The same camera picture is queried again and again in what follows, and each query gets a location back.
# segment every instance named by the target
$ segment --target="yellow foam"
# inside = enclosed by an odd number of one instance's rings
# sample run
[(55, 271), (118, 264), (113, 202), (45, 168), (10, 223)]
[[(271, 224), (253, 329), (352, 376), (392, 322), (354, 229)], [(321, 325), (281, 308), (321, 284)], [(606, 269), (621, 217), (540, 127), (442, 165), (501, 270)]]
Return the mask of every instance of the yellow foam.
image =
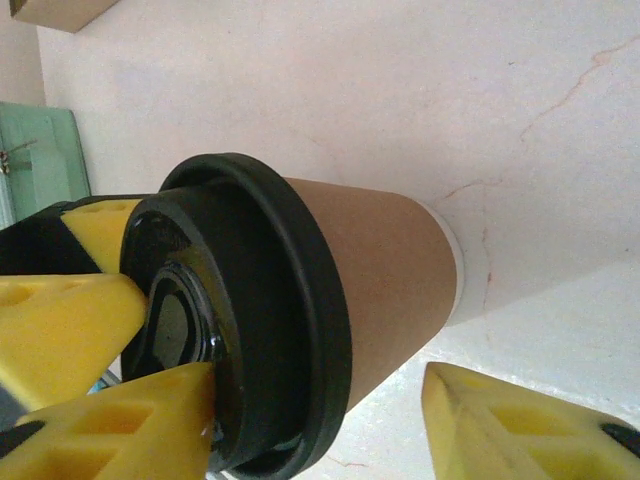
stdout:
[(213, 368), (192, 363), (34, 412), (45, 427), (0, 461), (3, 480), (202, 480)]
[(0, 277), (0, 382), (30, 410), (86, 394), (146, 304), (119, 274)]
[(631, 480), (640, 460), (603, 413), (471, 370), (430, 363), (422, 396), (438, 480)]
[(76, 208), (61, 219), (105, 273), (120, 271), (120, 249), (127, 220), (140, 199), (104, 200)]

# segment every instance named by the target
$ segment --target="yellow gripper pad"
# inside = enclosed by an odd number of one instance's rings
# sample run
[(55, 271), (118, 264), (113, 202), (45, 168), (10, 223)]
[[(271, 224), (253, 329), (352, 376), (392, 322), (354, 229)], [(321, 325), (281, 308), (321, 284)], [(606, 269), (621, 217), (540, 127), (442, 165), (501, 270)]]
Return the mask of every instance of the yellow gripper pad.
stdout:
[(102, 272), (119, 273), (124, 230), (138, 203), (103, 200), (65, 212), (61, 219)]
[(26, 415), (0, 434), (0, 478), (202, 480), (213, 388), (212, 364), (192, 363)]
[(422, 402), (438, 480), (640, 479), (640, 433), (615, 417), (443, 363)]
[(85, 395), (146, 306), (119, 274), (0, 277), (0, 383), (30, 411)]

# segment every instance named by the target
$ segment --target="white wall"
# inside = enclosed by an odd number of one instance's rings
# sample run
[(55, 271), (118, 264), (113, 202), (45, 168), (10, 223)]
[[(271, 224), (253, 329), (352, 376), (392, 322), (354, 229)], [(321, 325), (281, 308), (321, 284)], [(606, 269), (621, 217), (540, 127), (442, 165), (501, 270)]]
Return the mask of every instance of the white wall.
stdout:
[(0, 102), (44, 105), (36, 27), (15, 21), (9, 3), (0, 6)]

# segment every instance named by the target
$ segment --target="cup lid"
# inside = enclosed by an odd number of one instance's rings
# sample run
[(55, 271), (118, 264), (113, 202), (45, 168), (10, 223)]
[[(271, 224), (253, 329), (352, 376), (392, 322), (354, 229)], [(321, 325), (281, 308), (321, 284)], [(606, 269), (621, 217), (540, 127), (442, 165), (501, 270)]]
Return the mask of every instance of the cup lid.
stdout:
[(324, 455), (349, 398), (349, 318), (320, 228), (282, 177), (240, 154), (187, 160), (133, 211), (121, 272), (150, 301), (125, 379), (216, 364), (210, 470), (291, 478)]

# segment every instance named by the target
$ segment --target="green door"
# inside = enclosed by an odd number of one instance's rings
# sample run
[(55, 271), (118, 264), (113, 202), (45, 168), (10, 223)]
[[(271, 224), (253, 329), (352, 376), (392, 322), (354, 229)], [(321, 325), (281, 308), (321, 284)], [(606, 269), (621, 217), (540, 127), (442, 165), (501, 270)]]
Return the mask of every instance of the green door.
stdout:
[(0, 217), (13, 215), (18, 221), (53, 203), (90, 194), (69, 110), (0, 102), (0, 151), (7, 152), (0, 173)]

